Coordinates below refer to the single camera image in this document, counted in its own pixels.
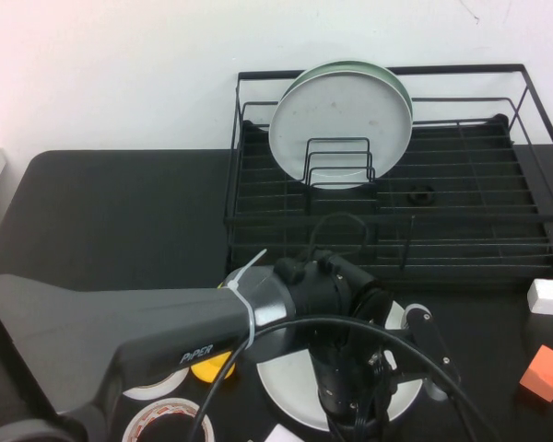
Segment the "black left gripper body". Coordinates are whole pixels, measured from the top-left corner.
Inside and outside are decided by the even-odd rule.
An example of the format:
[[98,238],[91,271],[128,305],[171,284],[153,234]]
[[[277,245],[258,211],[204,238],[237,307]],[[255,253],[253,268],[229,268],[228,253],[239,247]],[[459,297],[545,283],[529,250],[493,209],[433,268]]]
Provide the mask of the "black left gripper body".
[[325,322],[311,328],[318,400],[330,428],[385,428],[393,395],[385,359],[390,332],[372,324]]

